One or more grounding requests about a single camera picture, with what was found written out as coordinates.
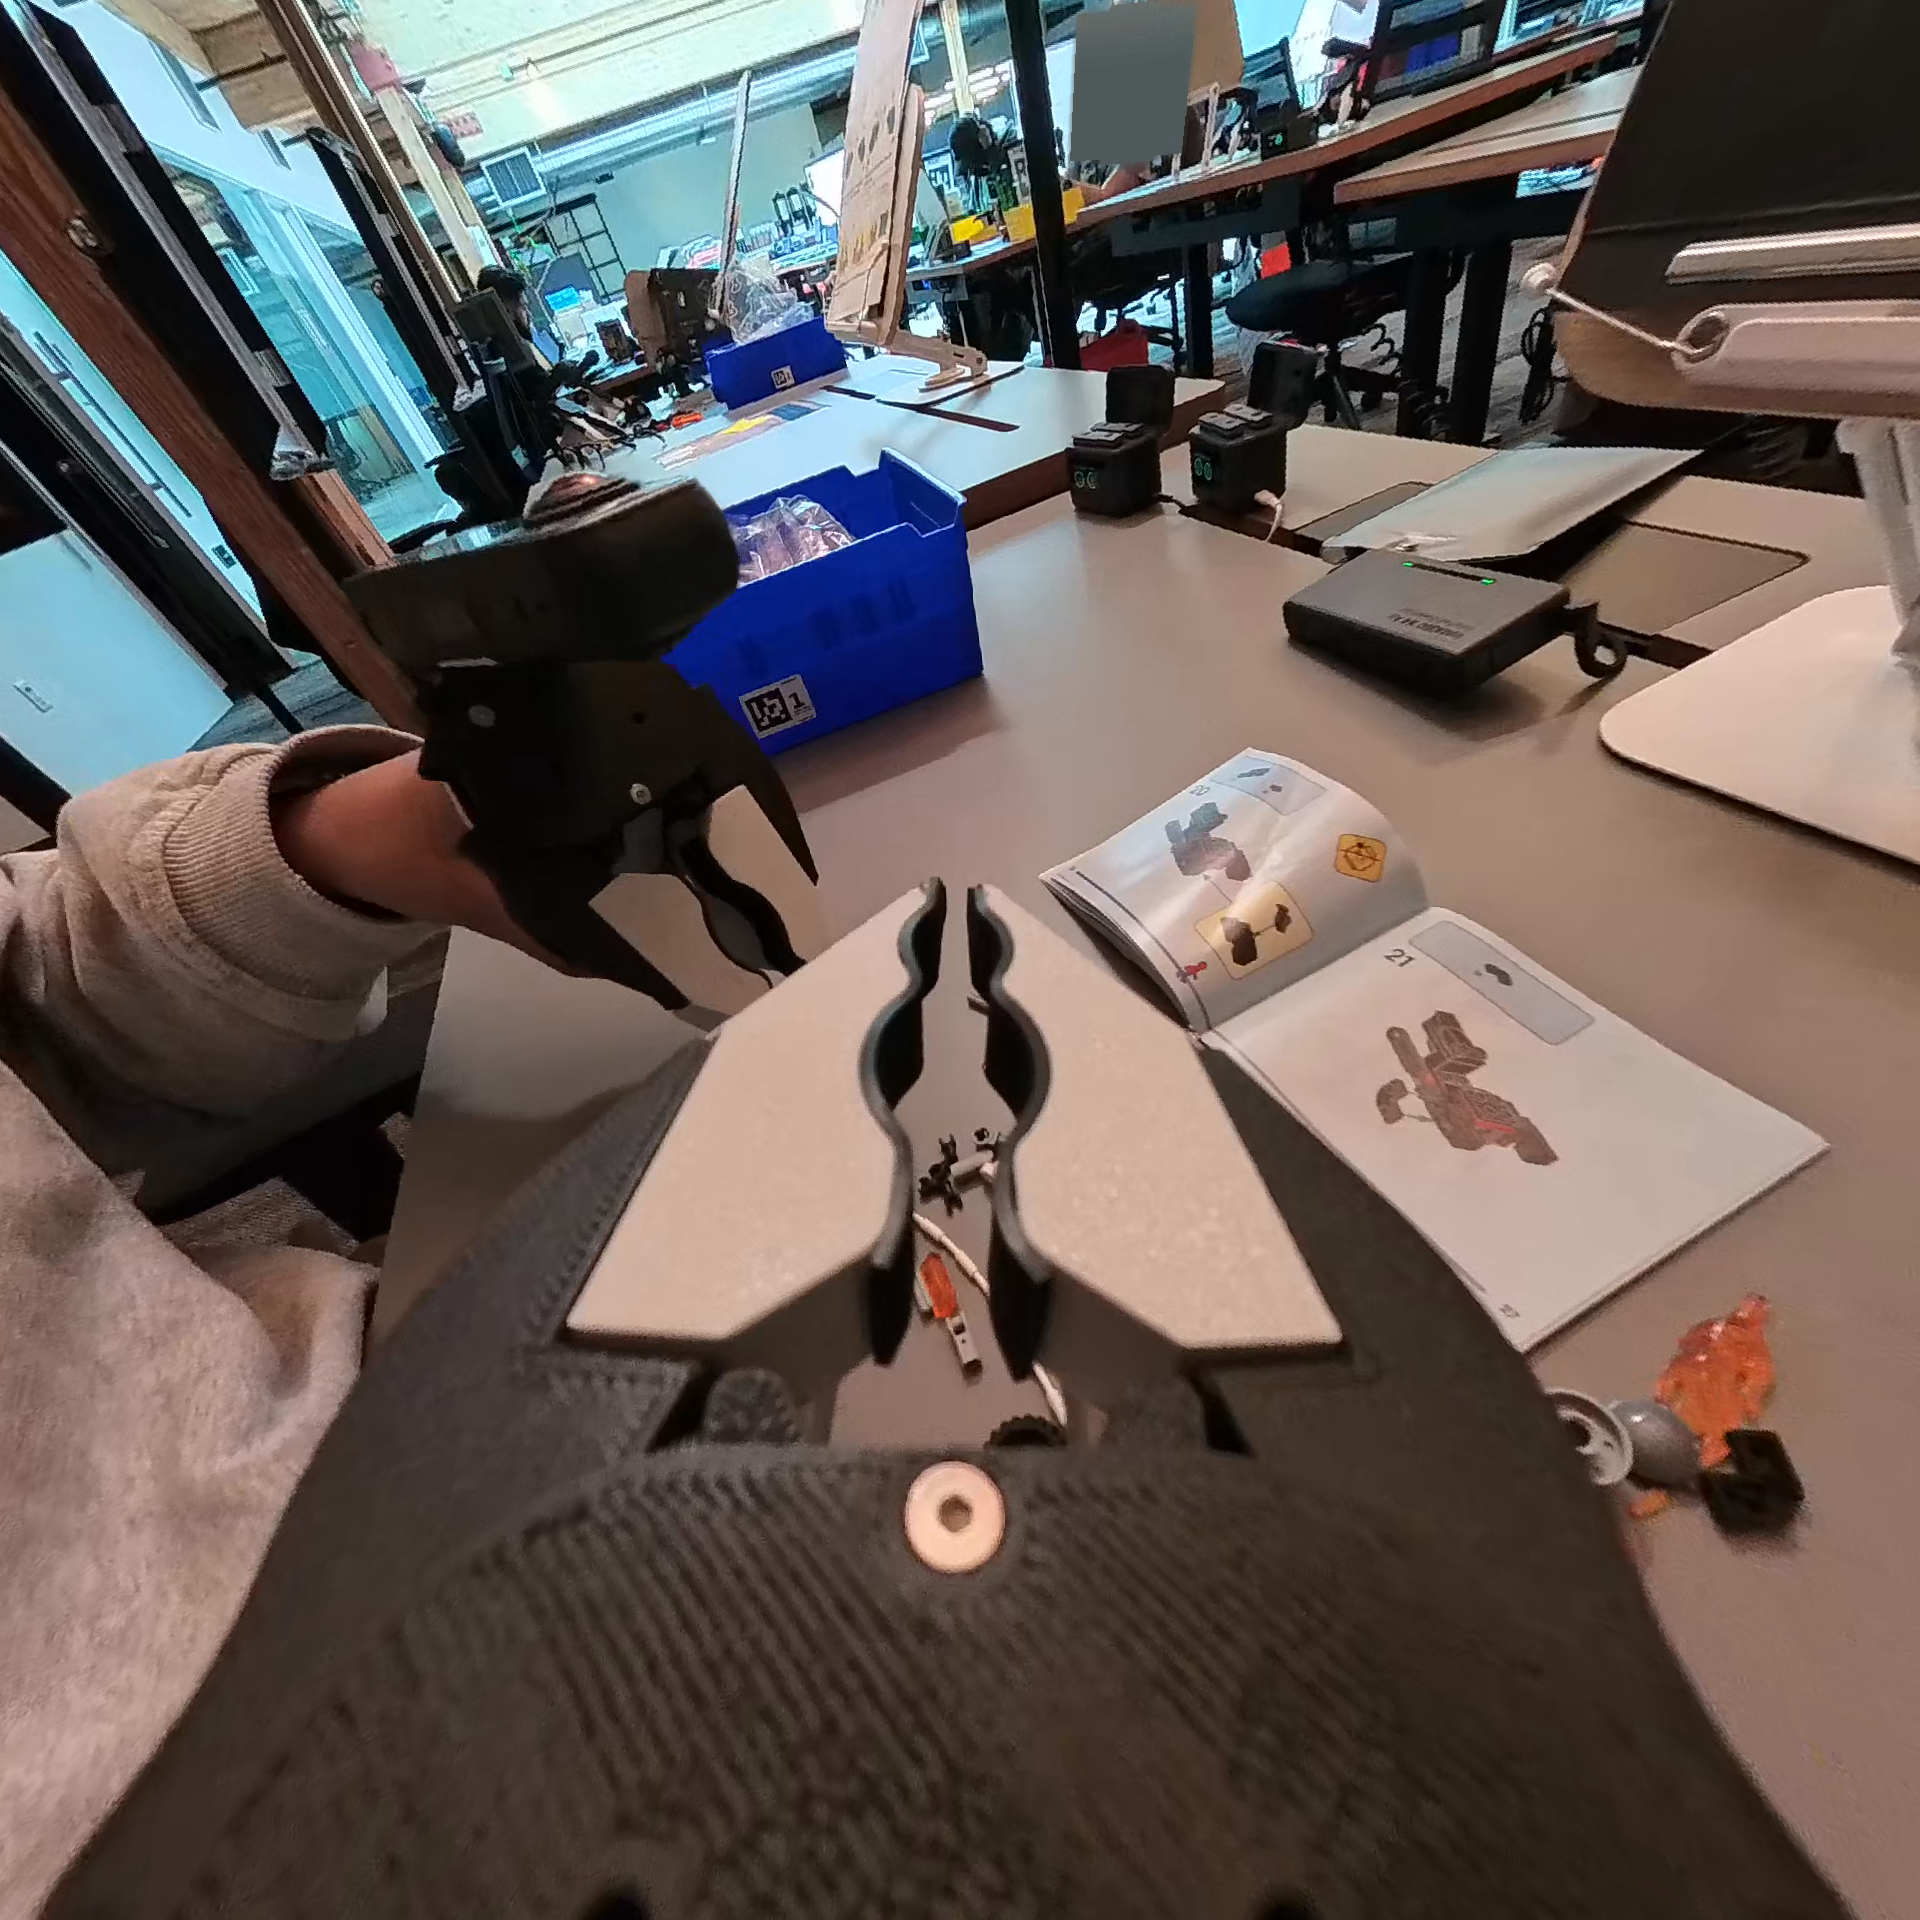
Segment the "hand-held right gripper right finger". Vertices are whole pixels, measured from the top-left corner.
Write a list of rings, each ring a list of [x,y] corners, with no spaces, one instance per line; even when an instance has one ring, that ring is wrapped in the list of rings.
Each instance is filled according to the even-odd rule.
[[[982,1074],[1010,1128],[990,1304],[1012,1376],[1197,1376],[1341,1331],[1203,1050],[1001,889],[966,891]]]

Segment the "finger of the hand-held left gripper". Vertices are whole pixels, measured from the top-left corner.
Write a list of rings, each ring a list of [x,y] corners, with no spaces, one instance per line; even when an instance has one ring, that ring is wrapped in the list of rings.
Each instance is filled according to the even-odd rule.
[[[760,741],[710,689],[661,680],[666,867],[691,889],[720,954],[769,979],[797,974],[801,939],[816,930],[821,872],[801,812]],[[732,798],[776,835],[785,865],[753,865],[714,840],[714,817]]]
[[[590,901],[569,897],[563,886],[556,889],[542,877],[516,877],[514,924],[531,947],[572,976],[614,984],[668,1012],[688,1012],[693,1006]]]

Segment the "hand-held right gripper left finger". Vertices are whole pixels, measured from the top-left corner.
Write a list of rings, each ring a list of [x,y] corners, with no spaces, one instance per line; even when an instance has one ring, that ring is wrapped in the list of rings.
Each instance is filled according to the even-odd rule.
[[[704,1044],[568,1336],[685,1362],[891,1362],[915,1317],[912,1146],[948,893],[923,880]]]

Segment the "person's left forearm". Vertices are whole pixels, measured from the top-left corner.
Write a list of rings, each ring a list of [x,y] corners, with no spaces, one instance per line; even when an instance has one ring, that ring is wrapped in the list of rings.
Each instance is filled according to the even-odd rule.
[[[197,1154],[387,1046],[432,932],[324,897],[274,808],[413,750],[324,726],[192,753],[72,800],[48,850],[5,854],[5,1209]]]

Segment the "grey lego axle orange tip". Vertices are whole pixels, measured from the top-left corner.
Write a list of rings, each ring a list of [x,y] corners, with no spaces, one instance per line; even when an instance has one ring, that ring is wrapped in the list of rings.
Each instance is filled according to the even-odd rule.
[[[928,1321],[947,1333],[962,1379],[978,1379],[982,1374],[982,1360],[960,1305],[953,1273],[939,1252],[926,1252],[918,1262],[917,1305]]]

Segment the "lego instruction booklet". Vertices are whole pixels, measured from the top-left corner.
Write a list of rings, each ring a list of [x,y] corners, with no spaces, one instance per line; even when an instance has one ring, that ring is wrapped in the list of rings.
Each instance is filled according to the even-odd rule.
[[[1296,760],[1240,753],[1042,884],[1402,1212],[1521,1354],[1829,1152],[1430,905],[1381,809]]]

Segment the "light grey round lego piece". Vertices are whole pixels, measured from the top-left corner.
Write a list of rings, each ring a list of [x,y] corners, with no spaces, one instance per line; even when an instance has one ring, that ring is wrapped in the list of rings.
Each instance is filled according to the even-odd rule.
[[[1699,1438],[1666,1403],[1602,1401],[1571,1388],[1548,1388],[1548,1401],[1594,1488],[1675,1493],[1697,1484]]]

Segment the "orange transparent lego flame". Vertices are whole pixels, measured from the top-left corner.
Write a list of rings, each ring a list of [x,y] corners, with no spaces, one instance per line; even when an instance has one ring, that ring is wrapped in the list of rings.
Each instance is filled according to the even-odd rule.
[[[1702,1473],[1732,1459],[1730,1434],[1761,1429],[1777,1386],[1770,1299],[1747,1294],[1681,1336],[1653,1400],[1691,1432]]]

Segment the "dark brown lego assembly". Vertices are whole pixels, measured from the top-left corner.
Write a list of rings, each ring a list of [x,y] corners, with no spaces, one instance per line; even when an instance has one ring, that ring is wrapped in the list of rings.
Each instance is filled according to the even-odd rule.
[[[1699,1477],[1699,1493],[1721,1533],[1784,1537],[1801,1517],[1806,1486],[1777,1432],[1730,1429],[1721,1453]]]

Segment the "person's left hand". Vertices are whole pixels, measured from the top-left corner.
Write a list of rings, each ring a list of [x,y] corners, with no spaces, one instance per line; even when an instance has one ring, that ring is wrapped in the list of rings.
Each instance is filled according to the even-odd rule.
[[[466,928],[569,974],[510,914],[469,854],[469,828],[444,785],[419,771],[421,750],[272,803],[285,867],[320,897],[366,914]]]

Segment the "large blue plastic bin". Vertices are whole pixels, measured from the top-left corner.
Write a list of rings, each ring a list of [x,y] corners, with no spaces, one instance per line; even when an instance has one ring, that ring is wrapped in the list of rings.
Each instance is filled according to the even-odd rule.
[[[986,673],[964,498],[885,450],[726,510],[738,586],[670,657],[769,754]]]

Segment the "small blue plastic bin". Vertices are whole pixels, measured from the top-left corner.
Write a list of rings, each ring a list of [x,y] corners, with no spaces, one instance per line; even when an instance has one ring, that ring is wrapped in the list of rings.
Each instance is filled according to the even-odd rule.
[[[730,411],[808,387],[848,368],[848,350],[810,306],[750,341],[708,341],[704,370],[710,396]]]

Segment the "wooden board stand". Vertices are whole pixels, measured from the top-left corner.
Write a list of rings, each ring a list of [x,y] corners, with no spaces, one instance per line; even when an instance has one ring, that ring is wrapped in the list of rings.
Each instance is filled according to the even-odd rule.
[[[1009,377],[1012,362],[905,324],[908,256],[918,204],[926,94],[912,78],[923,3],[869,3],[854,40],[848,97],[837,260],[822,306],[846,350],[923,363],[918,396],[932,400]]]

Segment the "black power box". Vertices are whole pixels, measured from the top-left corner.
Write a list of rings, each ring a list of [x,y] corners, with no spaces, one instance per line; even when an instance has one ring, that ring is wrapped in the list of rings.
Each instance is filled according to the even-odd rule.
[[[1561,637],[1568,612],[1560,582],[1370,549],[1294,593],[1282,621],[1296,648],[1457,698]]]

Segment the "person's grey sweatshirt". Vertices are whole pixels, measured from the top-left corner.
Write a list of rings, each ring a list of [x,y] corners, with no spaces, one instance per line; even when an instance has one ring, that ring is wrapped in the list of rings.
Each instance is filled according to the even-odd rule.
[[[376,1273],[203,1265],[12,1067],[2,1118],[2,1908],[38,1916],[227,1643]]]

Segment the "black office chair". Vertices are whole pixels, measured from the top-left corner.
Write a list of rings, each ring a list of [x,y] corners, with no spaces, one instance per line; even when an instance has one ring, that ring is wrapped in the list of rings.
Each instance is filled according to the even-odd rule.
[[[1222,314],[1236,329],[1333,350],[1402,314],[1411,270],[1413,253],[1306,260],[1251,282]]]

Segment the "grey laptop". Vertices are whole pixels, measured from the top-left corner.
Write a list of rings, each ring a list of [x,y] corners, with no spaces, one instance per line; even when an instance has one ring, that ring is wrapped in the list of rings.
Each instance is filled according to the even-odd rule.
[[[1384,550],[1446,564],[1522,560],[1665,488],[1694,458],[1694,449],[1510,449],[1403,498],[1310,521],[1302,536],[1340,558]]]

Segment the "white monitor stand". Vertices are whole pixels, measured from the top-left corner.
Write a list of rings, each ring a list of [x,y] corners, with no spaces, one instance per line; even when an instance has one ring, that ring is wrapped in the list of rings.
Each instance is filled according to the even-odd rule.
[[[1853,459],[1885,586],[1829,593],[1614,709],[1602,746],[1653,776],[1845,843],[1917,859],[1916,221],[1681,248],[1666,282],[1730,294],[1653,329],[1574,297],[1563,268],[1528,284],[1633,342],[1672,406],[1770,400],[1829,416]]]

